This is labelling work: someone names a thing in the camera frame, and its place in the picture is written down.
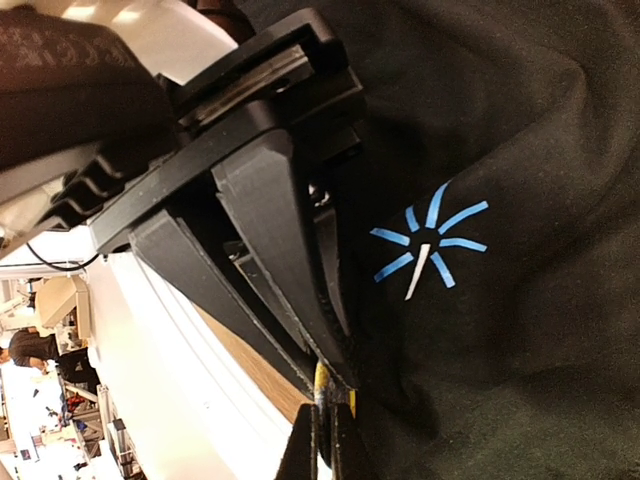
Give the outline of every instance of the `printed logo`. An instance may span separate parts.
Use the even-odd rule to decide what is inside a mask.
[[[405,296],[405,301],[410,300],[413,296],[413,292],[418,285],[418,280],[422,275],[422,271],[426,266],[427,260],[431,260],[431,263],[436,267],[436,270],[440,274],[442,281],[444,282],[447,288],[453,288],[456,285],[456,282],[453,278],[453,275],[449,271],[447,264],[444,259],[437,251],[440,248],[450,248],[450,247],[459,247],[466,248],[467,250],[473,250],[476,252],[484,253],[487,251],[487,246],[478,242],[474,242],[473,240],[468,240],[466,238],[457,238],[457,237],[447,237],[443,238],[449,230],[453,227],[471,217],[472,215],[476,215],[486,209],[489,208],[489,204],[487,202],[480,202],[472,205],[471,207],[465,208],[461,212],[458,212],[445,222],[443,222],[439,227],[438,224],[438,215],[440,213],[440,204],[442,203],[442,196],[444,195],[445,190],[449,182],[442,185],[436,193],[433,195],[431,199],[431,203],[429,204],[429,211],[427,212],[427,218],[424,223],[424,228],[427,230],[433,230],[437,232],[436,235],[438,237],[437,247],[433,248],[431,243],[422,243],[420,244],[420,249],[418,251],[418,258],[416,258],[413,253],[406,252],[403,255],[396,258],[389,265],[385,266],[382,270],[375,274],[373,277],[374,280],[379,283],[391,274],[397,272],[402,267],[409,265],[410,263],[416,262],[415,268],[413,270],[413,277],[411,278],[411,283],[409,284],[409,289],[407,290],[407,295]],[[409,231],[412,234],[416,234],[420,231],[421,226],[416,219],[416,214],[413,205],[407,208],[405,211],[405,217],[407,220],[407,226],[409,227]],[[402,233],[393,232],[391,230],[387,230],[384,228],[374,228],[371,230],[371,235],[387,240],[388,242],[395,243],[397,245],[402,245],[403,247],[411,247],[412,238],[404,235]]]

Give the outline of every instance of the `white plastic part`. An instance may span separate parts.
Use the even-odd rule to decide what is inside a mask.
[[[291,425],[191,303],[132,254],[89,268],[90,359],[150,480],[271,480]],[[321,479],[331,472],[320,465]]]
[[[7,315],[15,312],[16,310],[19,310],[20,308],[24,307],[28,303],[29,303],[29,299],[27,297],[20,296],[1,304],[0,318],[2,318],[3,315]]]
[[[180,85],[237,47],[222,28],[179,0],[0,0],[0,9],[24,4],[111,28],[153,75]]]

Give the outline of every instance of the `black cable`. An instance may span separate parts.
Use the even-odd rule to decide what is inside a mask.
[[[40,255],[38,255],[36,253],[36,251],[33,249],[33,247],[27,243],[27,248],[29,249],[29,251],[31,252],[31,254],[36,257],[38,260],[40,260],[43,264],[45,264],[47,267],[49,268],[53,268],[54,270],[57,270],[58,272],[77,272],[78,270],[84,270],[85,268],[87,268],[89,265],[91,265],[93,262],[95,262],[98,258],[100,258],[100,254],[96,253],[92,258],[90,258],[89,260],[87,260],[86,262],[79,264],[75,267],[59,267],[51,262],[47,262],[44,258],[42,258]]]

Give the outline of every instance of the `wrinkled fabric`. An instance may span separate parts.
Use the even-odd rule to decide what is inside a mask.
[[[237,5],[258,31],[318,9],[366,89],[332,180],[381,477],[640,478],[640,6]]]

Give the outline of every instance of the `black plastic bracket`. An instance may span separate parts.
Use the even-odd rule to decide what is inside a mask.
[[[335,214],[310,193],[359,152],[342,43],[304,10],[172,95],[185,145],[94,219],[100,253],[132,246],[303,393],[318,359],[357,387]]]

